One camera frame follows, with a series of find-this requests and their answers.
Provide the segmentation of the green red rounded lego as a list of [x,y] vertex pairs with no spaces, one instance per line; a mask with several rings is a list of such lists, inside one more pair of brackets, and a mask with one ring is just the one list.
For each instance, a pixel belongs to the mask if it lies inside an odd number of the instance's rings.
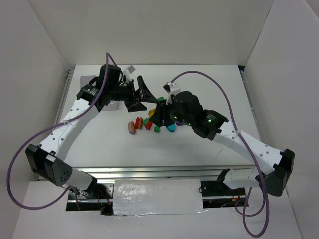
[[150,122],[149,118],[145,118],[143,121],[143,126],[146,130],[150,130],[152,127],[152,122]]

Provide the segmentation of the small green lego brick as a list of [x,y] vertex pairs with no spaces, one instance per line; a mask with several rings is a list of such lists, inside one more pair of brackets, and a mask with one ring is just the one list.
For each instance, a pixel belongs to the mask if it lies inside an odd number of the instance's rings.
[[154,127],[154,132],[155,132],[155,133],[160,133],[160,128],[157,127],[157,126],[155,126],[155,127]]

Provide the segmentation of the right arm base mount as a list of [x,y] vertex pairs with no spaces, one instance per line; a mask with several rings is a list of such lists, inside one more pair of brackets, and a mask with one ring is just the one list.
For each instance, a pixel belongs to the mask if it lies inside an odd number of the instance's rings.
[[243,207],[246,199],[244,188],[230,189],[217,181],[201,181],[198,189],[202,195],[203,208]]

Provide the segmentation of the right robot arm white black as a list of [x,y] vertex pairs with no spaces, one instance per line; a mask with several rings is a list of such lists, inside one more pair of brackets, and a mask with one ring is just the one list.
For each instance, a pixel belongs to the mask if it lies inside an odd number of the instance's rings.
[[249,169],[223,170],[217,180],[224,187],[260,187],[272,196],[282,195],[293,170],[295,154],[291,150],[272,148],[235,129],[227,117],[214,110],[205,110],[196,95],[182,91],[176,83],[167,83],[164,88],[168,98],[157,103],[150,117],[153,124],[157,127],[175,123],[187,125],[198,136],[222,144],[252,163],[257,163]]

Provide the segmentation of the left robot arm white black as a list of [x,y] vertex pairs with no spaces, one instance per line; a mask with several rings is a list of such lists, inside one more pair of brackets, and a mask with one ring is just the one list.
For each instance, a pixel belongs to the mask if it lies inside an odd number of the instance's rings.
[[121,70],[118,66],[106,64],[101,66],[99,75],[80,89],[60,125],[39,145],[30,144],[26,148],[34,173],[56,186],[75,187],[88,198],[106,192],[105,186],[99,184],[94,176],[71,167],[64,160],[85,126],[111,101],[124,102],[129,112],[145,111],[144,102],[157,102],[141,76],[137,77],[138,89],[135,89],[129,75],[129,69]]

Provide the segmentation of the yellow butterfly lego brick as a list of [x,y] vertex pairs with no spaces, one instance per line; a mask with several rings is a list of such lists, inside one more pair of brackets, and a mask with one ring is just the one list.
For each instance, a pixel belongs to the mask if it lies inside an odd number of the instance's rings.
[[155,113],[155,109],[149,110],[148,111],[148,116],[151,117]]

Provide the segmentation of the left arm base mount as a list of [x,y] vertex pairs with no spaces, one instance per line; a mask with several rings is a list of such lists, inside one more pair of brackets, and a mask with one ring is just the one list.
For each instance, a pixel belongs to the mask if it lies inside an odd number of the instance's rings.
[[67,212],[97,212],[100,215],[111,216],[113,211],[114,184],[103,184],[101,189],[90,196],[80,189],[71,189],[68,194]]

